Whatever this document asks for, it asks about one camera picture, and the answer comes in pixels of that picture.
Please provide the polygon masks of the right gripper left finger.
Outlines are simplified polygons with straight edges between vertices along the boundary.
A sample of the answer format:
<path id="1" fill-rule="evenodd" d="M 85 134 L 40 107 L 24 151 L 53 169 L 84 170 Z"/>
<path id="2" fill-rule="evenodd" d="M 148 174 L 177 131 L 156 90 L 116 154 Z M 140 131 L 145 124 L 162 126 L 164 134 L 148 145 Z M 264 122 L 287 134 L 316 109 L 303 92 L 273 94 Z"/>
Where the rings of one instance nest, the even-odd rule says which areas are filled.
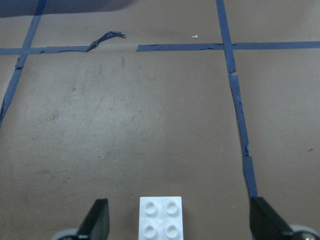
<path id="1" fill-rule="evenodd" d="M 78 240 L 107 240 L 110 232 L 109 202 L 97 199 L 80 225 Z"/>

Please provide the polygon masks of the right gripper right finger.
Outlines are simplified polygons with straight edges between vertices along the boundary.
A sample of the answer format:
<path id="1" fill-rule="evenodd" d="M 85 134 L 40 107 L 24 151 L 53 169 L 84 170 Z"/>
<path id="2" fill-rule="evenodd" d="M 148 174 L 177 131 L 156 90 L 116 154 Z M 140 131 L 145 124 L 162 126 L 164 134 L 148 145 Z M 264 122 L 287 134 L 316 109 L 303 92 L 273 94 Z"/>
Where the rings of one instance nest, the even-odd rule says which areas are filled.
<path id="1" fill-rule="evenodd" d="M 263 197 L 250 199 L 249 226 L 255 240 L 291 240 L 292 228 Z"/>

